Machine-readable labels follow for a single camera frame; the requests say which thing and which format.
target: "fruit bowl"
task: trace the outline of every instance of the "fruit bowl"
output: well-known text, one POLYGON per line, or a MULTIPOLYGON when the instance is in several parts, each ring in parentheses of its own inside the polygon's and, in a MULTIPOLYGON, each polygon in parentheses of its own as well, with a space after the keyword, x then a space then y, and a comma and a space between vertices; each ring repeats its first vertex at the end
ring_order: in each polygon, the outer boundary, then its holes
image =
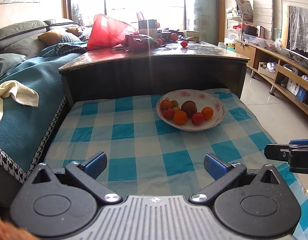
POLYGON ((198 132, 198 131, 207 130, 209 128, 212 128, 218 125, 224 119, 225 107, 218 98, 216 98, 215 96, 209 93, 206 93, 204 91, 199 91, 199 90, 193 90, 193 89, 182 89, 182 90, 176 90, 173 92, 169 92, 166 95, 162 96, 156 104, 156 112, 158 116, 165 123, 168 123, 169 125, 177 129, 180 129, 183 131, 189 131, 189 132, 198 132), (190 100, 190 101, 195 102, 198 112, 201 112, 201 110, 204 107, 211 107, 214 110, 214 115, 212 116, 211 119, 204 120, 203 123, 197 126, 192 124, 190 118, 187 120, 186 123, 182 125, 178 125, 173 121, 173 119, 168 120, 163 117, 161 113, 161 107, 160 107, 161 102, 163 100, 168 100, 168 101, 176 100, 179 104, 179 108, 181 108, 184 102, 190 100))

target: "metal screw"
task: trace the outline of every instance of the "metal screw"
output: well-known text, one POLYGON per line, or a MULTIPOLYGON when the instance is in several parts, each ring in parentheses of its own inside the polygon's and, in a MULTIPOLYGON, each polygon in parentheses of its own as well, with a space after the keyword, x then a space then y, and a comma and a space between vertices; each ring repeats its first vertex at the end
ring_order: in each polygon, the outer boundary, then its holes
POLYGON ((195 202, 203 202, 207 200, 207 196, 205 194, 194 194, 192 195, 192 200, 195 202))
POLYGON ((104 196, 105 201, 107 202, 116 202, 120 199, 121 197, 116 194, 116 193, 108 193, 104 196))

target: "basket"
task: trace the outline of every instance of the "basket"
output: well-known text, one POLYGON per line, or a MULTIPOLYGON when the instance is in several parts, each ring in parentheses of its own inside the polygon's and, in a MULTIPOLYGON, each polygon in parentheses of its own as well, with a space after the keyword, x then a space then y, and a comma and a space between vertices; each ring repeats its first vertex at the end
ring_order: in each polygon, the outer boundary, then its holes
POLYGON ((257 36, 257 28, 251 25, 246 25, 244 28, 244 33, 251 36, 257 36))

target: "tile floor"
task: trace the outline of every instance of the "tile floor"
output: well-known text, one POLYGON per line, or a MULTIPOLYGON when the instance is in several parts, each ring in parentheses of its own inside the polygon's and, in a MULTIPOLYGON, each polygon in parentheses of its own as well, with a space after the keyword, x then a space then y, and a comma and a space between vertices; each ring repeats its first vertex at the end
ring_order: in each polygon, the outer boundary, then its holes
MULTIPOLYGON (((308 115, 279 91, 276 90, 276 96, 271 96, 268 93, 271 85, 257 74, 251 79, 250 74, 248 69, 241 100, 274 140, 288 144, 292 139, 308 138, 308 115)), ((299 177, 308 189, 308 175, 299 174, 299 177)))

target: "sofa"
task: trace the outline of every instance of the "sofa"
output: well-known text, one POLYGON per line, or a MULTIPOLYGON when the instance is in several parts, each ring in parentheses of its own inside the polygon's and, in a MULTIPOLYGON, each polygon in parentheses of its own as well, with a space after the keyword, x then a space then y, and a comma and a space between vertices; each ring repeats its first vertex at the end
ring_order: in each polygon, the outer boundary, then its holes
POLYGON ((4 115, 0 122, 1 208, 10 206, 27 175, 44 159, 69 111, 58 68, 80 54, 71 53, 51 60, 39 57, 48 46, 38 36, 55 28, 77 26, 72 20, 61 18, 27 21, 0 29, 0 64, 7 65, 0 67, 0 83, 19 78, 18 81, 37 90, 41 104, 31 109, 16 105, 11 98, 4 99, 4 115), (22 133, 20 123, 27 127, 26 133, 22 133))

